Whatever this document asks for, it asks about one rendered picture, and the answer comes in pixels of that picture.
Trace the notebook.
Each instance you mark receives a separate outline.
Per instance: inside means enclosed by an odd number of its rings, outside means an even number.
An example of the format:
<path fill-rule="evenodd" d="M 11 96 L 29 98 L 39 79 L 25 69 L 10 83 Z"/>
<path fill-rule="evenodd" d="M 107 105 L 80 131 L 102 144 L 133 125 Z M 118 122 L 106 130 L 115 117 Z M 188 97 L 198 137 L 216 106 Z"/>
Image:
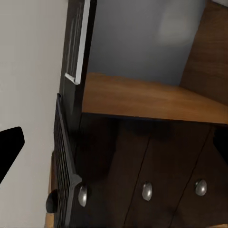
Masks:
<path fill-rule="evenodd" d="M 80 84 L 91 0 L 82 0 L 70 28 L 65 76 Z"/>

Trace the mouse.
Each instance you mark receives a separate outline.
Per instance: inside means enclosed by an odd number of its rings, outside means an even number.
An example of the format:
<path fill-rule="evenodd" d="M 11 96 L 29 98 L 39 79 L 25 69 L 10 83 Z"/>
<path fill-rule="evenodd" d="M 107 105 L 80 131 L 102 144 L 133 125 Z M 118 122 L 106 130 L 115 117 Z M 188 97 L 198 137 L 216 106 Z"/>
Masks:
<path fill-rule="evenodd" d="M 47 197 L 46 201 L 46 211 L 51 213 L 56 213 L 57 211 L 57 190 L 53 190 L 49 196 Z"/>

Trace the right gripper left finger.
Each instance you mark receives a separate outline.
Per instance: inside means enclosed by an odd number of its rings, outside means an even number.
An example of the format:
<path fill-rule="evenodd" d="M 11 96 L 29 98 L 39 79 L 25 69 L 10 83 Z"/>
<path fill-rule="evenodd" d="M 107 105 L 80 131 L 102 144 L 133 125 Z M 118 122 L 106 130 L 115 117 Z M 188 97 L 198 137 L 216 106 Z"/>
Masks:
<path fill-rule="evenodd" d="M 25 144 L 20 126 L 0 132 L 0 183 Z"/>

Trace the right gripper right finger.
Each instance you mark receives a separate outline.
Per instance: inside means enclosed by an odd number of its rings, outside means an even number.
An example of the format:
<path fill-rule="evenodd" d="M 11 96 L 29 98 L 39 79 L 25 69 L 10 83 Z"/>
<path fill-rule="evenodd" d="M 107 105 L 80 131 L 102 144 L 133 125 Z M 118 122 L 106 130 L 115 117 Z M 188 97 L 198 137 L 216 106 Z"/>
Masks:
<path fill-rule="evenodd" d="M 214 133 L 213 143 L 228 165 L 228 128 L 218 126 Z"/>

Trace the keyboard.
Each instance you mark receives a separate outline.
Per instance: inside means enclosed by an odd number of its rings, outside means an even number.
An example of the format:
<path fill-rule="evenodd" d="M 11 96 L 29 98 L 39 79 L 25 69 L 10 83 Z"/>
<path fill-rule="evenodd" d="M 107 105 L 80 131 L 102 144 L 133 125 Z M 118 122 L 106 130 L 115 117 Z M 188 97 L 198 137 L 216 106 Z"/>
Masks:
<path fill-rule="evenodd" d="M 57 93 L 54 123 L 57 201 L 59 228 L 69 228 L 74 189 L 75 185 L 82 182 L 82 176 L 75 170 L 60 97 L 61 95 Z"/>

